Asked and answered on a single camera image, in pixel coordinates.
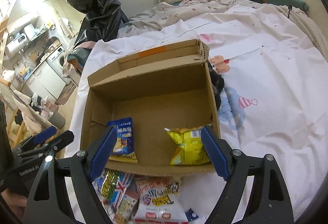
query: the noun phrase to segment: pink cloth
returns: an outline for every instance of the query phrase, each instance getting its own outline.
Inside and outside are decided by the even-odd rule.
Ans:
[[[83,42],[80,45],[78,45],[76,48],[86,48],[86,49],[93,49],[94,45],[96,43],[93,41]]]

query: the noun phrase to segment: chip bag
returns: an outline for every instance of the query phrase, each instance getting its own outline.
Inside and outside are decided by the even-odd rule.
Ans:
[[[138,202],[138,199],[139,194],[130,190],[125,192],[125,195],[123,196],[123,199],[114,215],[114,221],[117,224],[125,224],[128,222],[132,210]]]
[[[180,178],[136,178],[136,185],[140,202],[135,222],[188,223],[179,202]]]
[[[131,173],[105,169],[92,184],[96,192],[104,196],[114,210],[117,210],[133,176]]]
[[[200,129],[165,129],[178,145],[170,165],[203,165],[210,162],[200,139]]]
[[[132,118],[109,121],[107,126],[114,126],[117,130],[117,141],[109,160],[137,163],[133,147]]]

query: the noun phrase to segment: white cabinet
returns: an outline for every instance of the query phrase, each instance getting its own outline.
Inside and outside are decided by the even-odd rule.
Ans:
[[[25,83],[32,92],[36,93],[41,98],[45,99],[49,96],[51,101],[56,101],[56,99],[51,95],[50,92],[37,80],[37,78],[32,74]]]
[[[66,83],[57,75],[56,72],[54,72],[47,62],[43,62],[36,69],[36,71],[33,72],[33,75],[43,85],[43,87],[52,94],[52,96],[58,99]]]
[[[33,23],[33,25],[35,25],[38,18],[39,18],[39,14],[36,11],[34,11],[34,12],[27,13],[26,15],[20,17],[19,19],[9,23],[7,25],[9,35],[17,31],[20,31],[22,28],[24,28],[30,23]]]

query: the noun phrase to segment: black garbage bag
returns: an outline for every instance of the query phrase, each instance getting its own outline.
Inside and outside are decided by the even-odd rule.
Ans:
[[[128,21],[118,0],[67,0],[79,12],[86,14],[74,43],[77,46],[86,41],[105,42],[117,37],[121,23]]]

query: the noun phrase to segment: yellow green snack package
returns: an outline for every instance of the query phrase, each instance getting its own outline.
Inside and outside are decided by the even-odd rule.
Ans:
[[[202,127],[187,129],[165,129],[178,145],[170,165],[203,165],[210,162],[200,139]]]

